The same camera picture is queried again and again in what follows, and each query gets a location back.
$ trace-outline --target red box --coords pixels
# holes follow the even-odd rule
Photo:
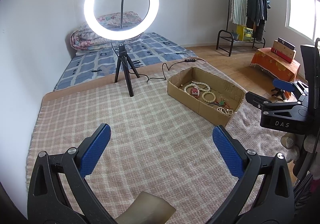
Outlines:
[[[286,60],[287,62],[291,63],[292,59],[289,58],[288,56],[284,55],[282,52],[277,51],[275,48],[271,48],[271,51],[275,54],[277,54],[279,57],[283,58],[284,60]]]

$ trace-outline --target window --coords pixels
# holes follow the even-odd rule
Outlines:
[[[316,41],[320,37],[320,2],[288,0],[286,26]]]

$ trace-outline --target black box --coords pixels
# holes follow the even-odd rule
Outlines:
[[[284,39],[278,38],[278,42],[283,44],[284,46],[288,47],[289,49],[294,51],[295,46],[292,45],[290,42],[285,41]]]

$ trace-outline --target orange table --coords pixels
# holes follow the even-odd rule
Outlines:
[[[291,63],[271,52],[271,48],[258,49],[254,54],[251,65],[259,65],[276,78],[284,81],[295,81],[300,63],[293,60]]]

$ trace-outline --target open cardboard box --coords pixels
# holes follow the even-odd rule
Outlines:
[[[209,103],[202,99],[202,91],[198,99],[183,91],[184,87],[189,85],[191,81],[208,84],[211,92],[217,97],[216,101],[225,100],[234,112],[239,109],[244,99],[244,91],[232,83],[196,67],[185,69],[168,80],[168,95],[204,117],[212,124],[223,125],[225,127],[232,116],[219,113],[217,111],[217,105],[209,106]],[[205,98],[210,100],[212,95],[207,94]]]

